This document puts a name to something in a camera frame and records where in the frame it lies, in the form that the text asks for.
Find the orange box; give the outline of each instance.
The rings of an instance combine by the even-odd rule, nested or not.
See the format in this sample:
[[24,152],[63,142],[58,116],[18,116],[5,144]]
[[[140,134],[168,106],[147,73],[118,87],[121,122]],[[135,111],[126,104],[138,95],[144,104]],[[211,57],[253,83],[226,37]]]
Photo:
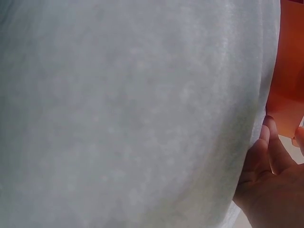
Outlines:
[[293,139],[304,117],[304,4],[303,0],[281,0],[279,46],[267,114],[280,135]]

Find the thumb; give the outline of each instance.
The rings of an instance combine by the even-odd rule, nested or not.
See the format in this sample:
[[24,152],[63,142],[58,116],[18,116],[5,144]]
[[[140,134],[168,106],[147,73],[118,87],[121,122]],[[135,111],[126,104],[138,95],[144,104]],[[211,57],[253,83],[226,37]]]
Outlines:
[[295,131],[295,139],[301,148],[302,155],[304,156],[304,127],[299,127]]

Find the gray fabric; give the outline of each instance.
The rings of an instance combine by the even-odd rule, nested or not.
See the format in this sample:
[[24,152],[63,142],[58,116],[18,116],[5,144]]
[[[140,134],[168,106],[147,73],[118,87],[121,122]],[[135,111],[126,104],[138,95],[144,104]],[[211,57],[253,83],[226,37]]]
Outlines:
[[1,1],[0,227],[230,227],[279,3]]

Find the hand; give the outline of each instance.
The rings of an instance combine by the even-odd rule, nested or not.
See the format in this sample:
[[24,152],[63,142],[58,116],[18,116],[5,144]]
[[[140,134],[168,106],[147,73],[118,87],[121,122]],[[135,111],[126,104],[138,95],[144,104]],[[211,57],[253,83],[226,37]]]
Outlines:
[[[295,137],[304,155],[304,128]],[[304,165],[290,157],[271,117],[247,152],[233,200],[253,228],[304,228]]]

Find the fabric texture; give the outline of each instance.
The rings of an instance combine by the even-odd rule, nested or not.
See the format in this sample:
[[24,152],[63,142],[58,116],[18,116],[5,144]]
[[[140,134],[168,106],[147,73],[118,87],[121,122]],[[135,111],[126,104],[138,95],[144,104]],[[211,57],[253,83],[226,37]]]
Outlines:
[[279,0],[4,0],[2,228],[231,227]]

